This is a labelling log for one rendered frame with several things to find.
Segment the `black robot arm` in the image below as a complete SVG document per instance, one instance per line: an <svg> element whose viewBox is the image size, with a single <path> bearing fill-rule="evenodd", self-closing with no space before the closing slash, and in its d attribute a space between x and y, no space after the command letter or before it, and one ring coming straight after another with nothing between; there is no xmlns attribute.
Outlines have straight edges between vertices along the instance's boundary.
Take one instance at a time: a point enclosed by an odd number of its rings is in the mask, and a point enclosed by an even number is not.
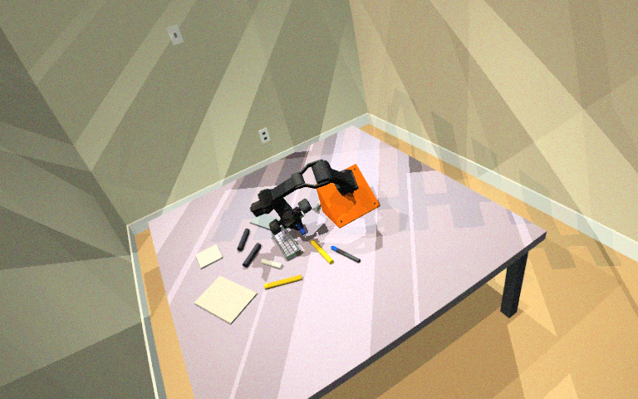
<svg viewBox="0 0 638 399"><path fill-rule="evenodd" d="M317 185L306 184L302 174L309 168L312 168ZM304 187L317 189L330 183L335 184L339 193L342 196L347 193L353 193L358 190L358 184L352 170L334 170L330 167L326 160L316 160L306 164L306 166L299 172L294 173L291 177L280 185L273 189L261 190L258 193L259 201L251 204L249 207L250 212L258 217L262 214L270 214L272 210L279 211L286 205L285 196L291 194L295 190L299 190ZM285 208L286 212L279 214L283 223L289 228L293 229L299 223L301 215L298 211Z"/></svg>

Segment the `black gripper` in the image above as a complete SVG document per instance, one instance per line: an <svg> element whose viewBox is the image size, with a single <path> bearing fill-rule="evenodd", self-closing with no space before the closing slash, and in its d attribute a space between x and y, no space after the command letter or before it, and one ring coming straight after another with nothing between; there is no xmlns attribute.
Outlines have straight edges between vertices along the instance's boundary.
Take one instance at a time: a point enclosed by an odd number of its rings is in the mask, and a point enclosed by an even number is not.
<svg viewBox="0 0 638 399"><path fill-rule="evenodd" d="M302 224L302 212L304 214L306 214L307 212L309 212L310 210L312 210L312 207L310 205L310 203L308 202L307 199L303 199L300 202L298 202L299 207L295 207L294 209L288 204L288 202L286 201L286 205L283 209L276 211L278 214L283 214L286 212L285 208L290 208L293 210L298 211L298 213L301 215L301 217L299 218L299 224L303 227ZM301 212L302 211L302 212ZM271 223L269 223L269 228L271 230L271 232L276 235L279 232L281 232L281 228L279 226L283 226L284 229L287 229L287 226L283 223L283 221L280 219L279 221L277 219L273 220ZM297 226L293 227L295 230L299 231L299 228ZM303 227L304 228L304 227Z"/></svg>

